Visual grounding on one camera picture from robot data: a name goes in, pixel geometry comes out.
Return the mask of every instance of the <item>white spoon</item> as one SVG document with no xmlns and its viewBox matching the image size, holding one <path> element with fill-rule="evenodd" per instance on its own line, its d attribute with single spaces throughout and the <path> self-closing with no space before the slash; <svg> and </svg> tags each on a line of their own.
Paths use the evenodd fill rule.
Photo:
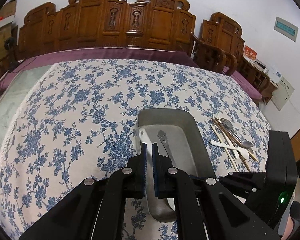
<svg viewBox="0 0 300 240">
<path fill-rule="evenodd" d="M 216 142 L 216 141 L 214 141 L 212 139 L 210 139 L 210 144 L 212 144 L 214 146 L 222 147 L 222 148 L 236 150 L 236 151 L 238 151 L 242 155 L 242 157 L 244 159 L 246 159 L 246 160 L 249 159 L 249 153 L 248 153 L 248 151 L 245 148 L 230 146 L 230 145 L 227 145 L 227 144 L 224 144 L 224 143 Z"/>
</svg>

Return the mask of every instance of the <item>metal tray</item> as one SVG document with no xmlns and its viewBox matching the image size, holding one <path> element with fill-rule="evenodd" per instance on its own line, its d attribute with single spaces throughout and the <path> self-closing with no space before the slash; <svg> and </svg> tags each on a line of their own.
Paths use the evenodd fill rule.
<svg viewBox="0 0 300 240">
<path fill-rule="evenodd" d="M 167 134 L 171 154 L 176 167 L 197 177 L 215 178 L 210 157 L 202 140 L 194 117 L 187 111 L 169 108 L 148 108 L 138 114 L 138 128 L 145 128 L 151 143 L 158 144 L 160 155 L 168 156 L 158 135 Z M 158 199 L 154 194 L 151 145 L 147 145 L 146 199 L 150 215 L 159 222 L 176 220 L 175 211 L 167 199 Z"/>
</svg>

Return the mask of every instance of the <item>tablecloth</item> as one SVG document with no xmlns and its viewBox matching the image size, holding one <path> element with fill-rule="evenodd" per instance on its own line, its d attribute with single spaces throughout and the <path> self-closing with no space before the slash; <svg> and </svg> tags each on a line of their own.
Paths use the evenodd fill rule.
<svg viewBox="0 0 300 240">
<path fill-rule="evenodd" d="M 0 224 L 8 235 L 18 239 L 85 178 L 125 167 L 137 154 L 138 112 L 149 107 L 194 116 L 217 176 L 234 169 L 224 150 L 208 143 L 217 140 L 209 123 L 215 113 L 227 117 L 256 146 L 259 163 L 249 161 L 251 170 L 265 170 L 270 125 L 231 77 L 143 60 L 61 62 L 29 92 L 0 153 Z M 127 199 L 124 222 L 124 239 L 177 237 L 176 223 L 154 220 L 145 199 Z"/>
</svg>

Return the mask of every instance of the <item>purple seat cover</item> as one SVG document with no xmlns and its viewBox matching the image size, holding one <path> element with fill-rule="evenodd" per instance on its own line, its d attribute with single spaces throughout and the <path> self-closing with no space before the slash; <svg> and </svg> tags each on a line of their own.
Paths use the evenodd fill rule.
<svg viewBox="0 0 300 240">
<path fill-rule="evenodd" d="M 228 67 L 224 67 L 222 72 L 226 73 L 228 69 Z M 260 92 L 256 90 L 238 71 L 234 71 L 231 77 L 240 85 L 243 91 L 245 91 L 251 99 L 262 99 Z"/>
<path fill-rule="evenodd" d="M 52 65 L 62 61 L 79 59 L 140 59 L 160 61 L 198 67 L 185 52 L 164 51 L 138 48 L 91 48 L 58 51 L 32 57 L 20 64 L 12 73 L 9 73 L 1 82 L 0 90 L 6 89 L 20 70 L 29 70 L 37 67 Z"/>
</svg>

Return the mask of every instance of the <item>carved wooden backrest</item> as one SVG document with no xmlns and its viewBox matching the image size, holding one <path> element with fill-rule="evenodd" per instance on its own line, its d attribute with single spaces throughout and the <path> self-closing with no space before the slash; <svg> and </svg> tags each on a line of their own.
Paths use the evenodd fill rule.
<svg viewBox="0 0 300 240">
<path fill-rule="evenodd" d="M 26 15 L 19 57 L 103 46 L 187 52 L 195 23 L 189 8 L 186 0 L 69 0 L 56 12 L 47 2 Z"/>
<path fill-rule="evenodd" d="M 207 44 L 231 53 L 238 61 L 241 59 L 244 47 L 241 35 L 241 26 L 220 12 L 212 14 L 210 21 L 203 20 L 202 39 Z"/>
</svg>

